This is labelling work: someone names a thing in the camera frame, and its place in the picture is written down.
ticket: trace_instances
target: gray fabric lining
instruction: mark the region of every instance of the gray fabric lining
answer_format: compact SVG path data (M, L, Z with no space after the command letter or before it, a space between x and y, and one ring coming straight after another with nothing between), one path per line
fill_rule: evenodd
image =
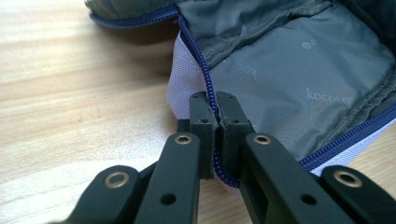
M137 18L182 1L185 0L87 0L85 5L104 19L124 20Z
M396 86L394 64L377 35L336 4L235 50L211 76L256 131L300 160L367 119Z
M313 16L330 5L331 1L320 0L254 0L248 4L214 0L178 4L209 69L277 26L298 17Z
M337 124L337 127L335 127L330 132L330 134L327 135L327 138L323 141L323 144L322 146L320 146L320 148L325 147L326 145L330 144L330 142L332 142L334 139L339 138L344 133L366 121L373 115L372 112L378 109L384 100L388 99L387 102L389 102L389 106L395 104L396 101L389 101L392 99L391 97L389 97L389 95L393 91L395 91L395 89L396 70L393 70L390 72L387 78L382 83L380 83L379 87L374 88L369 94L363 97L362 100L352 108L349 114Z

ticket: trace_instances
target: wood grain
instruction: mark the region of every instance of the wood grain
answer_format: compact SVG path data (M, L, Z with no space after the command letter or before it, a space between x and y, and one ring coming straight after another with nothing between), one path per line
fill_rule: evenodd
M156 161L176 26L109 30L81 0L0 3L0 223L63 220L109 166ZM396 197L396 125L351 166ZM199 223L249 223L243 201L201 181Z

